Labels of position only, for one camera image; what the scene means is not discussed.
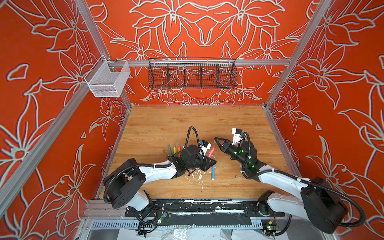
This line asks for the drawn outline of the pink pen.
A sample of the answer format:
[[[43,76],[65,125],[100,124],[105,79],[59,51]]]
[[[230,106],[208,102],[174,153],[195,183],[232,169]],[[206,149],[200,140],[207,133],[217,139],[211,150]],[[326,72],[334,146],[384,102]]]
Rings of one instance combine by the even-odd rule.
[[[211,158],[213,156],[214,151],[215,151],[215,147],[212,147],[212,149],[210,150],[210,153],[208,155],[209,158]]]

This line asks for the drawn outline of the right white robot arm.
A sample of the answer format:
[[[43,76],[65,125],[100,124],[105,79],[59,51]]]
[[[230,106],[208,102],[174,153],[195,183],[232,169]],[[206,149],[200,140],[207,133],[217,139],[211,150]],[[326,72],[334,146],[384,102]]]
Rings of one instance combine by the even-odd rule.
[[[215,138],[220,150],[242,165],[244,178],[274,186],[286,192],[266,191],[258,199],[257,209],[263,216],[285,213],[310,221],[320,231],[332,234],[342,223],[348,209],[340,196],[321,178],[303,179],[276,170],[257,158],[252,143],[234,145],[230,140]]]

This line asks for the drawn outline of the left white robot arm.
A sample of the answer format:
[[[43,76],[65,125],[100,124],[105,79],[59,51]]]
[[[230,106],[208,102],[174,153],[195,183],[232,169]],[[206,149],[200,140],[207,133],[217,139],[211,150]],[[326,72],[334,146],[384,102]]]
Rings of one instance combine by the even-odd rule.
[[[176,179],[186,173],[190,175],[195,170],[207,172],[216,164],[206,155],[210,149],[210,143],[201,141],[168,156],[162,163],[140,164],[135,159],[129,159],[104,178],[103,200],[114,209],[127,206],[142,211],[150,205],[149,195],[141,190],[143,185]]]

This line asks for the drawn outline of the green pen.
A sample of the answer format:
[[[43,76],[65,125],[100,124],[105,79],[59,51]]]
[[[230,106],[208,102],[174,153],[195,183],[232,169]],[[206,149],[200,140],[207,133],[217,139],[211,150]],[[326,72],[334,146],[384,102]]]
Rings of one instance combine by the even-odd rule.
[[[169,156],[172,156],[172,149],[171,149],[170,144],[168,144],[168,151],[169,151]]]

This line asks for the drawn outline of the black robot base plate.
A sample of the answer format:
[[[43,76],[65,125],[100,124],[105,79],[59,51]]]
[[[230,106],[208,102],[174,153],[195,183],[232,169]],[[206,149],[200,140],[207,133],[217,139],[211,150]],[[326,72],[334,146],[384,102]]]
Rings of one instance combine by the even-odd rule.
[[[284,213],[263,216],[257,200],[197,200],[197,199],[155,199],[147,208],[134,213],[128,207],[126,217],[139,217],[143,222],[155,225],[154,219],[172,224],[249,224],[251,219],[262,220],[263,227],[277,219],[284,219]]]

